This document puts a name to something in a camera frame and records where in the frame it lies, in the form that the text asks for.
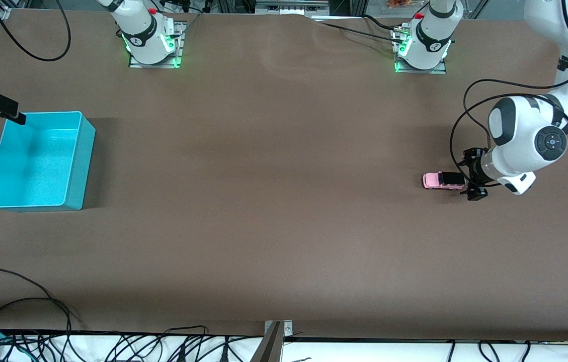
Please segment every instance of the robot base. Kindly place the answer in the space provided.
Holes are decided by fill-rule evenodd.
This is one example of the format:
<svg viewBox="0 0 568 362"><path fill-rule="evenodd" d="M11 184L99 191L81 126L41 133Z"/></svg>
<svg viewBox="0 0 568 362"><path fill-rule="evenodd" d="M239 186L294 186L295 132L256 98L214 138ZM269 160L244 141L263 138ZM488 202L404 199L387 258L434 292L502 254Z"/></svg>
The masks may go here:
<svg viewBox="0 0 568 362"><path fill-rule="evenodd" d="M180 34L179 37L173 39L174 52L165 57L164 60L156 64L143 64L136 60L132 54L129 55L130 68L157 68L157 69L174 69L181 68L181 59L183 58L183 46L185 45L185 34L183 31L187 27L187 21L174 21L174 34Z"/></svg>
<svg viewBox="0 0 568 362"><path fill-rule="evenodd" d="M392 39L400 39L402 43L393 44L393 57L395 61L396 73L415 73L415 74L446 74L445 60L440 60L437 66L431 69L417 69L412 67L398 53L404 51L404 46L408 43L409 24L403 23L401 27L396 27L390 31Z"/></svg>

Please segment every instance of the pink toy car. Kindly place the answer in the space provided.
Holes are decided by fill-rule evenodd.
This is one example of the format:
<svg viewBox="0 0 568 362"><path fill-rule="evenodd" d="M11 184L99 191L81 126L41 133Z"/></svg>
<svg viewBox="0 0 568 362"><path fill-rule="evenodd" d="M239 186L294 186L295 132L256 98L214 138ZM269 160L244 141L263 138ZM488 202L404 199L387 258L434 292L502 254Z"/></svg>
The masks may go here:
<svg viewBox="0 0 568 362"><path fill-rule="evenodd" d="M426 173L422 176L422 186L427 190L462 190L465 187L465 177L458 172Z"/></svg>

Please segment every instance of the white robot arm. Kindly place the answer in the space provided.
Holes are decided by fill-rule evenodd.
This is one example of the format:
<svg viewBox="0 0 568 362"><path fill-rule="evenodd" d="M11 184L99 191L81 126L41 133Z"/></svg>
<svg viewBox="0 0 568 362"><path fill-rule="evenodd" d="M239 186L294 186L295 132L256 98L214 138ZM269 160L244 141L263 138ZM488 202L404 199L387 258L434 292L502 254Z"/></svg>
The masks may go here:
<svg viewBox="0 0 568 362"><path fill-rule="evenodd" d="M568 80L568 0L527 0L525 19L540 35L553 40L560 50L554 84ZM559 160L567 151L568 82L543 95L508 97L500 100L489 115L489 130L495 146L463 162L470 166L472 182L468 199L478 197L477 186L493 179L516 195L526 192L535 180L534 171Z"/></svg>
<svg viewBox="0 0 568 362"><path fill-rule="evenodd" d="M132 56L143 64L156 64L174 53L174 20L152 11L143 0L97 0L123 32Z"/></svg>
<svg viewBox="0 0 568 362"><path fill-rule="evenodd" d="M463 10L460 0L431 0L424 18L402 25L408 28L408 36L404 37L404 46L399 47L397 55L413 68L435 68L447 55L451 35L463 18Z"/></svg>

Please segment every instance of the brown table surface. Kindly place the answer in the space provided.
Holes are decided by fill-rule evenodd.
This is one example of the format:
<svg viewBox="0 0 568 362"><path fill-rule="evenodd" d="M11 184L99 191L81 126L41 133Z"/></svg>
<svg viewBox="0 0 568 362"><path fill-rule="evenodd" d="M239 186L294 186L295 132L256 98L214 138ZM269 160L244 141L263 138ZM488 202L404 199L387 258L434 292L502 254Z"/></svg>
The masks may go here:
<svg viewBox="0 0 568 362"><path fill-rule="evenodd" d="M420 185L454 168L473 80L551 84L556 47L525 23L463 21L434 76L394 73L384 41L302 16L204 15L181 69L130 69L108 13L68 19L53 63L0 28L0 92L96 127L86 207L0 211L0 266L75 307L76 328L259 334L293 319L302 336L568 339L568 151L522 197ZM8 25L38 55L65 44L58 12ZM456 153L483 145L464 121ZM24 296L40 293L0 275L0 303ZM36 305L0 327L62 323Z"/></svg>

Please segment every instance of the turquoise bin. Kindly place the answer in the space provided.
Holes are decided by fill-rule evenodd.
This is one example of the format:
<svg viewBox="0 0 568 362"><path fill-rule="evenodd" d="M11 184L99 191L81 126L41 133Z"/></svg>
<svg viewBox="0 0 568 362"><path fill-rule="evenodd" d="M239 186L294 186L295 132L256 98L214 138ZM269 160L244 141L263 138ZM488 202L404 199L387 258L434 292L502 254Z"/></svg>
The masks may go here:
<svg viewBox="0 0 568 362"><path fill-rule="evenodd" d="M81 112L24 113L0 139L0 209L80 210L95 128Z"/></svg>

